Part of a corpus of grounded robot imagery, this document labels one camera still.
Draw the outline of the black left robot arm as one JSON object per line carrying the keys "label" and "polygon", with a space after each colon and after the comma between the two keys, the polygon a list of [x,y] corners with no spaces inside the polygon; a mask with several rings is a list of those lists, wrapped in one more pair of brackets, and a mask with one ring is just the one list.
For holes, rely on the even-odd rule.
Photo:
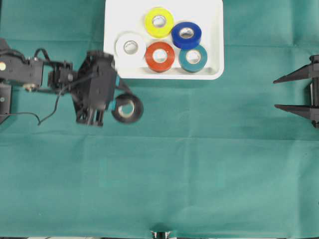
{"label": "black left robot arm", "polygon": [[113,113],[122,106],[132,91],[120,79],[115,69],[114,56],[101,50],[87,51],[81,67],[52,61],[47,51],[38,48],[33,57],[0,40],[0,120],[13,115],[10,111],[12,87],[20,86],[28,92],[56,94],[57,98],[70,94],[76,122],[102,126],[104,112]]}

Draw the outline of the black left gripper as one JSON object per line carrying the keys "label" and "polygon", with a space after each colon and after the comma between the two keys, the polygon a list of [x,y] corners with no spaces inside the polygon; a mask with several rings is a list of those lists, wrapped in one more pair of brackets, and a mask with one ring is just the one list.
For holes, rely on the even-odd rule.
{"label": "black left gripper", "polygon": [[[58,101],[61,96],[70,94],[75,110],[76,122],[80,124],[102,126],[104,112],[116,109],[116,99],[108,104],[104,111],[95,110],[88,105],[88,93],[90,81],[93,77],[90,68],[90,61],[84,61],[81,67],[73,70],[71,63],[54,62],[50,64],[53,71],[48,75],[48,87],[57,94],[53,112],[56,112]],[[122,91],[122,95],[132,95],[132,91],[120,76],[116,77],[116,89]]]}

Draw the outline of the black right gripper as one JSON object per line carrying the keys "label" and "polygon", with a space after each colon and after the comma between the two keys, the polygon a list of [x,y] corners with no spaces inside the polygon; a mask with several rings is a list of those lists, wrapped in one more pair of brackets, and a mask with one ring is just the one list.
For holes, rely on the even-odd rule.
{"label": "black right gripper", "polygon": [[299,115],[303,118],[312,121],[312,124],[315,128],[319,127],[319,56],[313,55],[310,57],[310,65],[304,65],[303,67],[295,70],[288,75],[284,75],[273,81],[273,84],[304,80],[308,79],[309,76],[312,79],[311,83],[311,108],[308,106],[294,106],[294,105],[275,105],[275,108],[281,109],[286,112]]}

